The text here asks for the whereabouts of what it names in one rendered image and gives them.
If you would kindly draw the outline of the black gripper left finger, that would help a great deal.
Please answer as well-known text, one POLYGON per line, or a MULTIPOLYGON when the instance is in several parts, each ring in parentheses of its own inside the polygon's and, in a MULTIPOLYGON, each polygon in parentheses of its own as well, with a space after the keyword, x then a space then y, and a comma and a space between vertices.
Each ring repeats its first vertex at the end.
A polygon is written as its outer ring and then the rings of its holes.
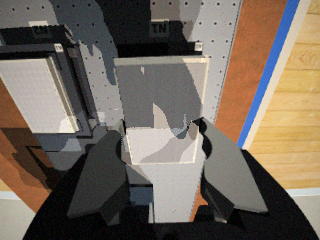
POLYGON ((22 240, 83 240, 107 225, 121 223, 130 198, 121 161, 125 135, 121 119, 80 156, 39 208, 22 240))

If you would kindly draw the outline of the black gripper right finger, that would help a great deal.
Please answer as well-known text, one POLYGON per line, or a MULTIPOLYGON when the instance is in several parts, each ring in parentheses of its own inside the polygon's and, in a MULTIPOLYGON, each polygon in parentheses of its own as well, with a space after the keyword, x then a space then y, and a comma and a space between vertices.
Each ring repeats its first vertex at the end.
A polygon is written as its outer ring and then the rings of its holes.
POLYGON ((260 240, 320 240, 291 196, 246 149, 204 117, 199 133, 206 155, 200 193, 214 221, 227 221, 260 240))

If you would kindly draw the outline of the grey square label with black lettering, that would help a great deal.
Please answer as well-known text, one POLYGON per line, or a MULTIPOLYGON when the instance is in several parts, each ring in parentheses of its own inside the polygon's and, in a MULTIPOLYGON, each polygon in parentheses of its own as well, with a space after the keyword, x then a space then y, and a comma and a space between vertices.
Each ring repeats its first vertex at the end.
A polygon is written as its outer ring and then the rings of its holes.
POLYGON ((47 21, 29 22, 34 38, 52 38, 47 21))
POLYGON ((149 20, 150 37, 169 37, 169 19, 149 20))

